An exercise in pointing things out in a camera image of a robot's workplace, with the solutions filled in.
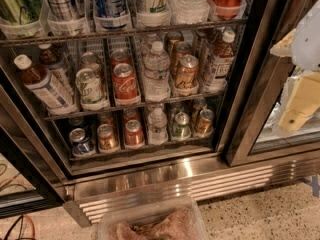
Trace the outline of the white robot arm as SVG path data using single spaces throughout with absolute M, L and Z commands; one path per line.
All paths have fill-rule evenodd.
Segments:
M 300 20 L 270 53 L 290 57 L 300 69 L 284 84 L 280 107 L 272 131 L 279 137 L 289 137 L 320 108 L 320 0 Z

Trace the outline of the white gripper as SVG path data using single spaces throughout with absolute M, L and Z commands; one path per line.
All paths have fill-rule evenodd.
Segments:
M 291 57 L 291 45 L 296 29 L 291 30 L 272 46 L 270 53 L 277 57 Z M 299 131 L 320 108 L 320 73 L 296 68 L 297 74 L 287 78 L 280 107 L 276 112 L 272 132 L 289 137 Z

